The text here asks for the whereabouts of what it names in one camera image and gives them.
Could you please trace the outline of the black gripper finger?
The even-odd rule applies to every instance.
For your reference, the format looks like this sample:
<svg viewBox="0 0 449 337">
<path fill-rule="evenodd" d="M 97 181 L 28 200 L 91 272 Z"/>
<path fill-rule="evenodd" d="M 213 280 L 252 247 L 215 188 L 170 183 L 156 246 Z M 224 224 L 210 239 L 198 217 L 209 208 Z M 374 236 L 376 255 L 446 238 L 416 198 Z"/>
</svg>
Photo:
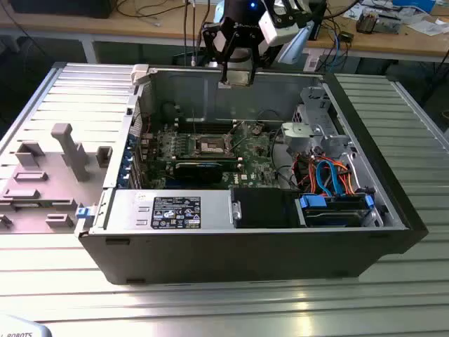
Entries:
<svg viewBox="0 0 449 337">
<path fill-rule="evenodd" d="M 205 23 L 201 33 L 208 57 L 222 66 L 220 82 L 225 84 L 227 83 L 228 62 L 234 52 L 234 28 L 232 22 Z M 214 39 L 218 37 L 219 33 L 224 37 L 224 46 L 221 51 L 217 50 L 214 44 Z"/>
<path fill-rule="evenodd" d="M 263 41 L 262 33 L 245 33 L 241 38 L 244 63 L 250 69 L 248 84 L 254 82 L 256 70 L 260 64 L 259 45 Z"/>
</svg>

